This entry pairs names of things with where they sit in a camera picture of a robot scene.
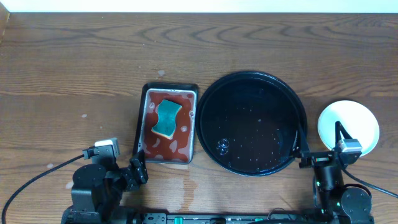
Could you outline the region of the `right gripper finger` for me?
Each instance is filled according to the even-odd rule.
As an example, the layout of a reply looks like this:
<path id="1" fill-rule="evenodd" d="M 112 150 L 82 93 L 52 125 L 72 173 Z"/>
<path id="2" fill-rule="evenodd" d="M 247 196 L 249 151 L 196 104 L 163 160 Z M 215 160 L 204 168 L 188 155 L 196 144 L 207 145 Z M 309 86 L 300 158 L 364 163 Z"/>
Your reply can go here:
<path id="1" fill-rule="evenodd" d="M 341 139 L 352 139 L 351 135 L 345 130 L 340 121 L 335 122 L 335 148 L 336 143 Z"/>
<path id="2" fill-rule="evenodd" d="M 307 134 L 305 133 L 300 123 L 296 125 L 296 127 L 292 130 L 291 134 L 293 139 L 290 151 L 291 157 L 301 157 L 303 153 L 310 152 L 307 141 Z"/>

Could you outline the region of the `pale green plate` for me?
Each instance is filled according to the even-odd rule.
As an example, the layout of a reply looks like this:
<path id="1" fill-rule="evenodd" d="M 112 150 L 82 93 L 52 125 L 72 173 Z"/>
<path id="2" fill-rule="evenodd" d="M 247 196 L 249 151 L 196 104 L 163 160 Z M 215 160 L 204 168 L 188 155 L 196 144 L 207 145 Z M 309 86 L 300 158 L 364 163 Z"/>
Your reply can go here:
<path id="1" fill-rule="evenodd" d="M 364 105 L 341 100 L 328 105 L 318 118 L 318 134 L 329 149 L 336 145 L 335 123 L 339 121 L 348 134 L 362 146 L 361 157 L 369 154 L 377 145 L 380 136 L 379 124 L 373 113 Z"/>

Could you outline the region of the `green yellow sponge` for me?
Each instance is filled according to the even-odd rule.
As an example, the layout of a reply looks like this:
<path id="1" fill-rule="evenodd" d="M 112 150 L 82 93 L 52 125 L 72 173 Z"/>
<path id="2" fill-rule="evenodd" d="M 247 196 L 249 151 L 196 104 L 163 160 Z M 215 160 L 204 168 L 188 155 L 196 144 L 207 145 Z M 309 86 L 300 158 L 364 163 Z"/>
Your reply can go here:
<path id="1" fill-rule="evenodd" d="M 158 121 L 151 131 L 159 136 L 172 139 L 177 128 L 176 117 L 182 106 L 169 100 L 162 100 L 159 104 Z"/>

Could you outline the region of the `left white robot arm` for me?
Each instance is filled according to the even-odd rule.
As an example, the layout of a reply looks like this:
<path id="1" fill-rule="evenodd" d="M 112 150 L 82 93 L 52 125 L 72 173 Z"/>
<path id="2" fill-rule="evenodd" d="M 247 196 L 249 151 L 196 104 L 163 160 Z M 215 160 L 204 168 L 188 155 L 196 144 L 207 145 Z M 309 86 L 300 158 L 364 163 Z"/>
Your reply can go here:
<path id="1" fill-rule="evenodd" d="M 124 192 L 137 191 L 147 183 L 145 153 L 133 155 L 123 168 L 116 163 L 113 146 L 93 146 L 83 151 L 83 157 L 92 163 L 73 174 L 72 206 L 64 211 L 61 222 L 142 223 L 142 214 L 120 202 Z"/>

